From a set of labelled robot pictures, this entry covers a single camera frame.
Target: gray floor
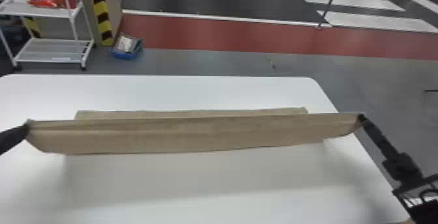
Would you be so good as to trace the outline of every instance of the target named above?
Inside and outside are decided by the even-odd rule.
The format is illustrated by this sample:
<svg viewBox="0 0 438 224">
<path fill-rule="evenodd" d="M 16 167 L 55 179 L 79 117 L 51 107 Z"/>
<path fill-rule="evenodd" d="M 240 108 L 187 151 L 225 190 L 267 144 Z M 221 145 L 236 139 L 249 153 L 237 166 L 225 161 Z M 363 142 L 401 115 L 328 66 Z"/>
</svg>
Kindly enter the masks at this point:
<svg viewBox="0 0 438 224">
<path fill-rule="evenodd" d="M 428 175 L 438 173 L 438 92 L 425 91 L 438 89 L 437 70 L 438 62 L 403 59 L 163 49 L 120 61 L 102 48 L 93 51 L 84 74 L 312 77 L 340 111 L 366 112 Z M 77 65 L 32 64 L 23 73 L 83 72 Z M 363 132 L 357 135 L 381 167 L 377 148 Z"/>
</svg>

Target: blue box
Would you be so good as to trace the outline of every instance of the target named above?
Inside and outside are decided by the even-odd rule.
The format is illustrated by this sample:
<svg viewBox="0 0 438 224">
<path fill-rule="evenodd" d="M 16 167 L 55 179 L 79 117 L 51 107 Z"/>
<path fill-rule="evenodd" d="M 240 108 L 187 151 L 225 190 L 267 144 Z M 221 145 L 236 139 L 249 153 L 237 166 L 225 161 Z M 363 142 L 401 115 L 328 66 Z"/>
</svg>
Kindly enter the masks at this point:
<svg viewBox="0 0 438 224">
<path fill-rule="evenodd" d="M 115 51 L 114 49 L 111 50 L 113 53 L 113 56 L 117 59 L 123 59 L 123 60 L 134 60 L 137 57 L 137 54 L 143 49 L 143 41 L 140 40 L 137 43 L 136 48 L 133 52 L 120 52 Z"/>
</svg>

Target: red floor stripe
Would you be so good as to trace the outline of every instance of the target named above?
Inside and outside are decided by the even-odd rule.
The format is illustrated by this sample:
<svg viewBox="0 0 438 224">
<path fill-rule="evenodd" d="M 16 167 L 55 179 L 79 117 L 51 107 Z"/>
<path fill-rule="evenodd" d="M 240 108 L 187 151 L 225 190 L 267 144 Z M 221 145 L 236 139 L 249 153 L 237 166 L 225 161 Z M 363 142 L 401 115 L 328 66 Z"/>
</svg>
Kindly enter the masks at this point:
<svg viewBox="0 0 438 224">
<path fill-rule="evenodd" d="M 121 32 L 146 48 L 207 49 L 438 60 L 438 35 L 124 15 Z"/>
</svg>

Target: metal shelf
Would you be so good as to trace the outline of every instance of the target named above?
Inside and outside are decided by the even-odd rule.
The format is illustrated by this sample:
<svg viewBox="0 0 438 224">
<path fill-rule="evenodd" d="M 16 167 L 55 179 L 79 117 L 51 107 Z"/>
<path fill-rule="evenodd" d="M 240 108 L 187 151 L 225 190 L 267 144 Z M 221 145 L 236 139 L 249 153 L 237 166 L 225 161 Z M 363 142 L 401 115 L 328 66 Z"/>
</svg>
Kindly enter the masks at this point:
<svg viewBox="0 0 438 224">
<path fill-rule="evenodd" d="M 17 62 L 81 63 L 87 60 L 94 40 L 31 38 L 15 56 Z"/>
<path fill-rule="evenodd" d="M 29 0 L 5 0 L 0 4 L 0 14 L 11 16 L 33 16 L 40 18 L 70 18 L 69 9 L 34 7 Z M 72 18 L 78 15 L 83 4 L 79 2 L 75 9 L 71 9 Z"/>
<path fill-rule="evenodd" d="M 12 61 L 14 68 L 19 68 L 20 62 L 37 63 L 79 63 L 83 71 L 86 70 L 87 58 L 95 41 L 91 32 L 87 12 L 83 7 L 83 0 L 79 0 L 76 8 L 71 8 L 68 0 L 65 0 L 67 9 L 34 7 L 29 0 L 5 0 L 0 4 L 0 15 L 20 16 L 22 22 L 24 16 L 39 18 L 66 18 L 70 21 L 73 32 L 73 40 L 54 40 L 48 38 L 35 38 L 34 33 L 26 25 L 31 39 L 24 45 L 14 57 L 6 41 L 5 35 L 0 28 L 0 39 L 5 45 L 6 52 Z M 83 10 L 83 16 L 88 28 L 90 40 L 79 40 L 75 26 L 75 17 Z"/>
</svg>

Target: beige towel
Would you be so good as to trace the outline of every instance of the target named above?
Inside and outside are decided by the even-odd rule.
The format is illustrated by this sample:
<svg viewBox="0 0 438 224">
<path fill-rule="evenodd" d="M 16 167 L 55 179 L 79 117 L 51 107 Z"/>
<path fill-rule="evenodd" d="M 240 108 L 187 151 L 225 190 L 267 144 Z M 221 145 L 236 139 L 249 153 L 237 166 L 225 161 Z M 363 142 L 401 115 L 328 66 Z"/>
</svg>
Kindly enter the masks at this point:
<svg viewBox="0 0 438 224">
<path fill-rule="evenodd" d="M 209 152 L 318 143 L 359 127 L 357 114 L 255 111 L 80 111 L 76 120 L 32 121 L 27 140 L 43 152 Z"/>
</svg>

